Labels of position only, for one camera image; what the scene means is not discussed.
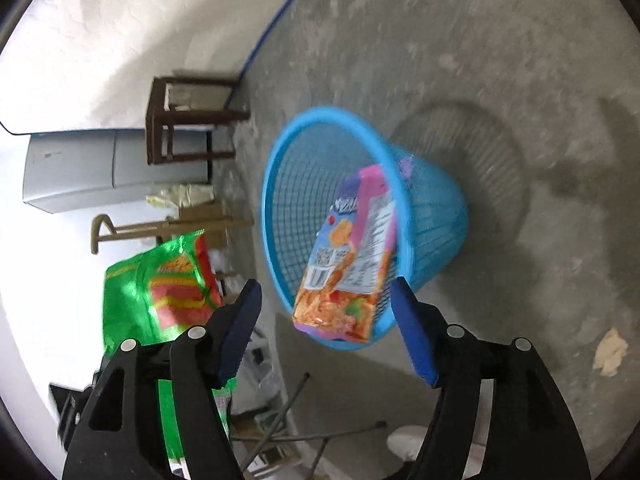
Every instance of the white shoe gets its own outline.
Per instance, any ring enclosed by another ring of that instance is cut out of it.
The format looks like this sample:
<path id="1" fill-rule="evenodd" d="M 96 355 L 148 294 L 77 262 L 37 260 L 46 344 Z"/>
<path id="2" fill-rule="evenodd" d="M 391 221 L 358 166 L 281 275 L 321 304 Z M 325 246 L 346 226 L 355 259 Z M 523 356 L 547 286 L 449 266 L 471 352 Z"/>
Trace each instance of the white shoe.
<path id="1" fill-rule="evenodd" d="M 415 462 L 426 435 L 424 426 L 404 426 L 386 438 L 386 446 L 403 462 Z"/>
<path id="2" fill-rule="evenodd" d="M 403 462 L 415 462 L 420 453 L 422 442 L 427 435 L 424 426 L 404 426 L 395 430 L 386 438 L 386 446 L 389 451 Z M 465 472 L 462 478 L 469 478 L 480 472 L 484 459 L 484 446 L 471 444 L 469 457 L 466 460 Z"/>

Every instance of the debris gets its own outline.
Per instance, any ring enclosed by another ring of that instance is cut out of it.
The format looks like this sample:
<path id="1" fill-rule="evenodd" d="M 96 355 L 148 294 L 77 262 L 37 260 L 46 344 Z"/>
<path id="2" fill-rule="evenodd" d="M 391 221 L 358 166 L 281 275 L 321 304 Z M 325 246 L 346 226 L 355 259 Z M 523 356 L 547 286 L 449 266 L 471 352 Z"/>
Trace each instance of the debris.
<path id="1" fill-rule="evenodd" d="M 155 207 L 178 209 L 213 202 L 214 196 L 213 186 L 209 184 L 176 184 L 147 196 L 146 202 Z"/>
<path id="2" fill-rule="evenodd" d="M 572 273 L 576 273 L 580 271 L 580 267 L 582 266 L 582 258 L 575 258 L 574 256 L 571 257 L 571 272 Z"/>
<path id="3" fill-rule="evenodd" d="M 448 52 L 442 54 L 438 58 L 438 65 L 445 70 L 449 70 L 450 72 L 454 72 L 455 70 L 460 68 L 460 63 L 456 61 L 453 57 L 453 54 L 449 54 Z"/>
<path id="4" fill-rule="evenodd" d="M 337 18 L 340 16 L 340 9 L 338 9 L 338 0 L 330 0 L 329 8 L 331 9 L 331 16 Z"/>
<path id="5" fill-rule="evenodd" d="M 601 368 L 601 375 L 613 377 L 618 373 L 618 367 L 622 364 L 622 358 L 626 355 L 628 348 L 628 343 L 620 337 L 618 330 L 613 327 L 605 334 L 596 348 L 593 369 Z"/>

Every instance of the blue plastic basket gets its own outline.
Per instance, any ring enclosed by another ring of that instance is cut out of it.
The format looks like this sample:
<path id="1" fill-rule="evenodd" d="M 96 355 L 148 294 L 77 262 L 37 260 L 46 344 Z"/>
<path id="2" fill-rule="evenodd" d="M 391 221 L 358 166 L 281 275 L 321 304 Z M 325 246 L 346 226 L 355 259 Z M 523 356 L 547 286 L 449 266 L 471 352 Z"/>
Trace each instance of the blue plastic basket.
<path id="1" fill-rule="evenodd" d="M 273 279 L 287 310 L 316 235 L 338 185 L 361 168 L 379 164 L 396 201 L 396 275 L 418 290 L 460 250 L 468 229 L 465 200 L 455 181 L 413 156 L 412 176 L 403 180 L 398 162 L 411 153 L 382 139 L 365 121 L 334 107 L 311 108 L 287 126 L 271 152 L 262 188 L 262 238 Z M 387 305 L 370 342 L 396 320 Z M 339 350 L 364 345 L 315 338 Z"/>

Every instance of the concrete floor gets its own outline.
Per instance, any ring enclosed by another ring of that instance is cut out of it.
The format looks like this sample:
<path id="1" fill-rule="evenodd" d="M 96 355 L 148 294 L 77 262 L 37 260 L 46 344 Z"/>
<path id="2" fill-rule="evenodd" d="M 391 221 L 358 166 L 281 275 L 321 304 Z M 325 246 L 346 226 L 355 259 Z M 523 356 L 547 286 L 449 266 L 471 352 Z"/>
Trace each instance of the concrete floor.
<path id="1" fill-rule="evenodd" d="M 418 296 L 478 337 L 533 341 L 594 475 L 640 417 L 639 54 L 617 0 L 296 0 L 249 70 L 252 122 L 235 135 L 256 218 L 274 140 L 312 105 L 356 112 L 447 167 L 472 232 Z M 314 343 L 284 315 L 258 228 L 254 247 L 285 382 L 314 378 L 299 427 L 426 423 L 434 393 L 397 330 L 352 353 Z M 630 348 L 603 377 L 592 361 L 613 326 Z M 354 479 L 377 478 L 398 465 L 385 437 L 326 455 Z"/>

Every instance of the green foil package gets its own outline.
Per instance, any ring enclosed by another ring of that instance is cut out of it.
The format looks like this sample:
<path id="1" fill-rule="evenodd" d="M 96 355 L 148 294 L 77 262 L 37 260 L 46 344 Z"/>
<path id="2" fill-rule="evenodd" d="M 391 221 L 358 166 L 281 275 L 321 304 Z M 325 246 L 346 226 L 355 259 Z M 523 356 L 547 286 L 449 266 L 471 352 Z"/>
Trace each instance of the green foil package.
<path id="1" fill-rule="evenodd" d="M 176 339 L 184 330 L 205 324 L 223 306 L 201 233 L 183 235 L 107 269 L 102 302 L 105 353 L 113 354 L 128 338 L 149 345 Z M 235 379 L 214 390 L 225 430 L 226 405 Z M 184 457 L 170 381 L 158 381 L 162 430 L 169 459 Z"/>

